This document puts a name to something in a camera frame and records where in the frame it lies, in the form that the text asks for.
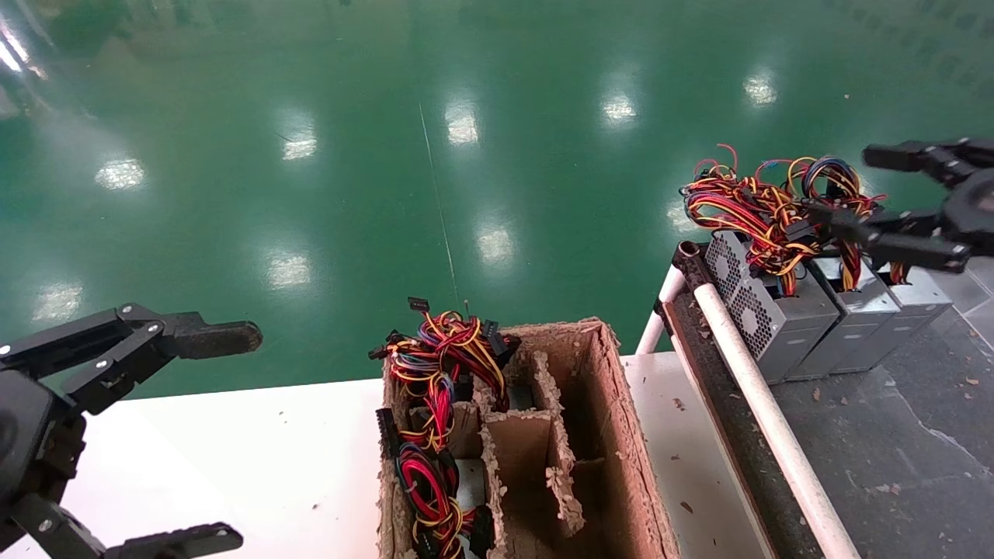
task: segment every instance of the white pipe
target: white pipe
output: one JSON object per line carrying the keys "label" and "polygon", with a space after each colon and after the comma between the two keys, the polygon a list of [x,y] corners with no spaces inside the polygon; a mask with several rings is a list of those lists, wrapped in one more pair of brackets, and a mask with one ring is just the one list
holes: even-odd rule
{"label": "white pipe", "polygon": [[[666,273],[666,279],[663,280],[663,287],[659,289],[659,300],[670,302],[677,298],[677,293],[683,288],[683,284],[683,273],[673,265],[670,265],[670,270]],[[659,338],[662,335],[663,318],[653,310],[649,312],[649,320],[646,322],[645,330],[642,332],[642,339],[638,340],[635,355],[645,355],[646,353],[655,352],[656,344],[659,343]]]}
{"label": "white pipe", "polygon": [[826,559],[859,559],[853,540],[849,538],[832,501],[825,494],[821,481],[811,468],[804,450],[797,444],[793,431],[783,417],[766,380],[752,359],[739,331],[729,316],[715,287],[705,283],[694,289],[694,298],[701,306],[719,349],[743,391],[783,476],[794,493],[815,539]]}

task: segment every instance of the cardboard divider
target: cardboard divider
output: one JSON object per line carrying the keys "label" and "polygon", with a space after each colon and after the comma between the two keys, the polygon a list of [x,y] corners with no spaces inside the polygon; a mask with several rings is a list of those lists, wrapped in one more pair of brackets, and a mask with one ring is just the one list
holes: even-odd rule
{"label": "cardboard divider", "polygon": [[[522,339],[506,376],[531,387],[536,409],[497,412],[474,379],[449,433],[456,458],[483,461],[487,558],[680,557],[610,328],[588,319],[504,331]],[[409,426],[417,410],[385,375],[386,404]],[[380,557],[412,559],[413,518],[392,469],[384,461]]]}

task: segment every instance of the metal casing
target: metal casing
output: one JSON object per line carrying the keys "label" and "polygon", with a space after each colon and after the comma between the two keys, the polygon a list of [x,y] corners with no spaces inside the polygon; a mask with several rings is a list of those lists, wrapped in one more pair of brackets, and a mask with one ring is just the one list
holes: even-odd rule
{"label": "metal casing", "polygon": [[705,262],[759,370],[774,384],[815,347],[839,311],[812,275],[797,280],[796,296],[774,298],[766,285],[775,285],[775,279],[752,278],[747,253],[734,233],[719,231]]}
{"label": "metal casing", "polygon": [[808,264],[839,309],[839,320],[818,345],[790,373],[787,380],[808,380],[829,374],[866,371],[880,359],[871,347],[873,335],[894,318],[901,308],[891,298],[884,282],[862,264],[856,291],[836,292],[842,262],[838,258],[817,258]]}
{"label": "metal casing", "polygon": [[[889,272],[890,265],[881,269],[882,276]],[[910,269],[908,283],[891,285],[889,292],[901,310],[868,340],[865,355],[868,361],[873,361],[870,368],[877,366],[895,349],[952,307],[952,301],[931,275],[920,268]]]}

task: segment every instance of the green epoxy floor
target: green epoxy floor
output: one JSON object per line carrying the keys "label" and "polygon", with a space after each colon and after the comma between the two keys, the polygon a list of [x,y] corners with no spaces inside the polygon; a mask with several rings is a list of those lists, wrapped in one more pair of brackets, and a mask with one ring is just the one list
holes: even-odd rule
{"label": "green epoxy floor", "polygon": [[[994,135],[984,0],[0,2],[0,336],[251,319],[163,396],[374,377],[405,297],[634,349],[695,163]],[[866,171],[892,206],[918,177]]]}

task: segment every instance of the wire bundle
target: wire bundle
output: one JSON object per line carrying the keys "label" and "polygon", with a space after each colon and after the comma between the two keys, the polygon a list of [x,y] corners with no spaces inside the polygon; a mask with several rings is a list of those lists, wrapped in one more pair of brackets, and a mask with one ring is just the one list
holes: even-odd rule
{"label": "wire bundle", "polygon": [[412,537],[420,544],[420,553],[432,559],[464,557],[462,543],[457,536],[470,537],[476,511],[463,512],[459,508],[455,499],[459,489],[459,470],[455,464],[433,460],[418,445],[403,443],[395,467],[408,503],[414,510]]}
{"label": "wire bundle", "polygon": [[[398,448],[391,452],[398,480],[414,511],[412,536],[418,556],[461,559],[464,553],[458,536],[471,537],[472,545],[481,534],[482,539],[489,538],[488,530],[492,528],[481,525],[474,530],[480,514],[488,516],[483,522],[491,522],[489,509],[484,506],[463,511],[455,498],[459,472],[447,447],[454,422],[456,385],[471,382],[471,377],[463,378],[467,374],[480,378],[493,391],[496,408],[506,411],[507,385],[501,369],[520,340],[497,332],[494,322],[481,323],[476,316],[464,319],[455,311],[431,316],[426,301],[411,302],[412,308],[420,310],[424,317],[418,336],[394,330],[387,337],[387,345],[371,351],[370,357],[386,358],[390,375],[401,381],[412,404],[426,407],[423,427],[398,431]],[[396,427],[386,427],[383,418],[380,421],[382,435],[388,438]]]}
{"label": "wire bundle", "polygon": [[[821,254],[829,241],[808,222],[805,202],[850,209],[862,217],[874,213],[877,202],[885,198],[863,195],[859,174],[837,157],[772,159],[751,176],[740,177],[735,150],[726,144],[718,146],[732,153],[733,164],[730,167],[716,159],[698,163],[697,179],[681,190],[687,216],[707,229],[736,231],[749,238],[748,263],[776,276],[784,296],[795,294],[797,265]],[[763,172],[779,163],[789,163],[786,180],[779,185],[765,182]],[[820,185],[824,193],[819,192]],[[855,290],[861,267],[859,248],[839,243],[838,250],[842,288]],[[893,282],[905,282],[907,267],[894,263],[891,270]]]}
{"label": "wire bundle", "polygon": [[[799,163],[801,167],[797,174],[800,176],[804,195],[811,200],[818,200],[835,208],[852,210],[858,217],[868,217],[879,207],[877,202],[886,198],[883,195],[874,197],[863,195],[859,174],[848,163],[837,157],[798,159],[791,163],[791,168],[795,163]],[[795,177],[791,170],[787,171],[787,175],[788,181],[792,182]],[[816,185],[816,181],[822,177],[827,185],[824,194],[818,192]],[[855,243],[840,242],[838,248],[842,259],[842,289],[854,290],[859,284],[862,268],[859,247]],[[895,282],[903,283],[905,280],[898,275],[898,280]]]}
{"label": "wire bundle", "polygon": [[735,150],[719,146],[732,153],[734,163],[729,167],[706,159],[698,164],[695,174],[709,162],[714,165],[684,187],[687,215],[707,229],[732,230],[750,238],[748,263],[777,276],[783,294],[793,296],[797,284],[794,269],[820,250],[813,236],[795,238],[791,234],[794,226],[803,226],[800,200],[791,191],[762,181],[761,173],[770,162],[760,165],[751,176],[738,177]]}

